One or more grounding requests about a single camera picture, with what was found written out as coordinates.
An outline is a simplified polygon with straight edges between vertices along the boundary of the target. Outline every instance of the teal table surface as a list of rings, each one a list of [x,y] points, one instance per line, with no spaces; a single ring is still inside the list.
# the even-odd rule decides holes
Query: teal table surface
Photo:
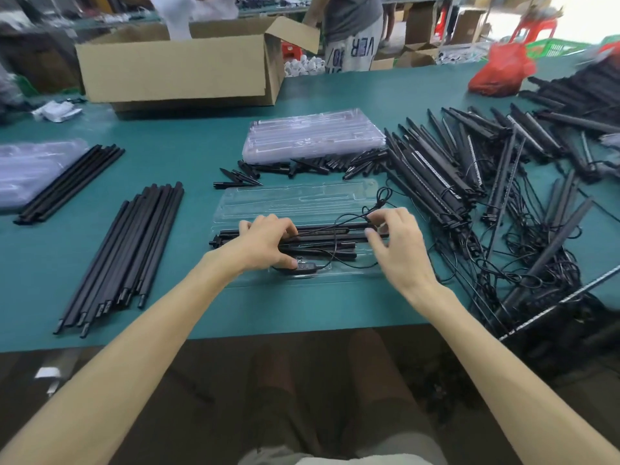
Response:
[[[543,59],[538,76],[555,78],[573,72],[571,57]],[[395,69],[318,77],[286,78],[274,107],[220,109],[181,116],[119,119],[108,105],[86,105],[78,118],[64,124],[36,123],[28,116],[0,128],[0,143],[82,138],[89,144],[116,143],[126,148],[120,160],[62,207],[49,221],[19,227],[13,216],[0,216],[0,351],[25,351],[69,346],[104,345],[128,326],[140,311],[132,306],[97,324],[82,340],[69,330],[52,331],[82,274],[101,243],[123,200],[145,185],[182,181],[185,196],[159,266],[150,301],[155,302],[179,282],[209,249],[213,212],[222,191],[220,167],[233,168],[250,121],[361,108],[381,129],[396,129],[405,117],[427,123],[427,109],[483,111],[496,106],[507,112],[514,98],[492,99],[467,93],[479,64]],[[532,103],[516,102],[525,109]],[[596,156],[604,149],[595,148]],[[553,165],[529,164],[529,176],[546,201]],[[384,175],[377,177],[383,184]],[[340,175],[329,179],[338,180]],[[265,185],[288,184],[286,177],[265,174]],[[298,175],[295,183],[326,181]],[[584,189],[615,214],[620,214],[620,186],[613,179]],[[394,196],[395,204],[407,204]],[[428,241],[422,216],[414,212]],[[620,224],[593,208],[582,223],[582,235],[567,244],[587,282],[620,261]],[[443,273],[446,267],[438,265]],[[467,295],[451,285],[461,300]],[[604,303],[620,307],[618,281],[595,292]],[[378,327],[425,322],[383,277],[339,283],[301,284],[282,281],[255,287],[226,288],[213,302],[190,338],[246,336],[282,332]]]

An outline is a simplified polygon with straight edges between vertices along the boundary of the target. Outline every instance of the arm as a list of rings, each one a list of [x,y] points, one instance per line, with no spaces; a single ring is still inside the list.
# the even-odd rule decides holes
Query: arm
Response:
[[[524,465],[617,464],[620,452],[492,337],[435,279],[422,232],[407,209],[370,215],[367,229],[387,279],[450,345]]]
[[[310,7],[304,16],[304,24],[315,28],[316,25],[323,19],[325,8],[329,0],[312,0]]]
[[[297,234],[290,219],[260,216],[239,230],[61,388],[0,453],[0,465],[110,461],[217,294],[245,270],[297,267],[278,251],[283,236]]]

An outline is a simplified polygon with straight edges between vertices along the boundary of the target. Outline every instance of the clear plastic tray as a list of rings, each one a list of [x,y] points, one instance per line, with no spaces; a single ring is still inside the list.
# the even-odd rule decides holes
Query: clear plastic tray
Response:
[[[258,215],[276,214],[289,217],[296,225],[332,225],[342,214],[359,215],[362,207],[370,208],[377,202],[379,185],[374,179],[358,181],[334,181],[318,185],[289,185],[256,188],[229,188],[224,192],[213,216],[209,240],[222,230],[236,229],[240,220],[252,221]],[[368,266],[376,262],[368,242],[356,242],[357,259],[353,266]],[[305,258],[317,265],[327,260]],[[378,265],[371,268],[352,268],[333,261],[327,268],[306,276],[287,276],[269,268],[264,271],[246,272],[231,285],[249,286],[275,283],[282,280],[333,282],[381,275]]]
[[[82,139],[0,145],[0,210],[23,208],[87,149]]]
[[[362,153],[385,146],[385,135],[360,109],[254,121],[243,146],[247,163]]]

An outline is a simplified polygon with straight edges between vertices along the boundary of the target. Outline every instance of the gray t-shirt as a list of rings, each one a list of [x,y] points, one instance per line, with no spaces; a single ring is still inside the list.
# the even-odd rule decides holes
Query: gray t-shirt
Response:
[[[325,8],[325,42],[342,41],[383,16],[381,0],[329,0]]]

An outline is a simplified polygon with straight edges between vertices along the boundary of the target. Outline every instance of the white shorts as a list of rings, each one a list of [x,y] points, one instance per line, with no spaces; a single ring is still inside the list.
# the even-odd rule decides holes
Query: white shorts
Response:
[[[379,48],[383,16],[354,36],[330,42],[325,48],[325,73],[367,72]]]

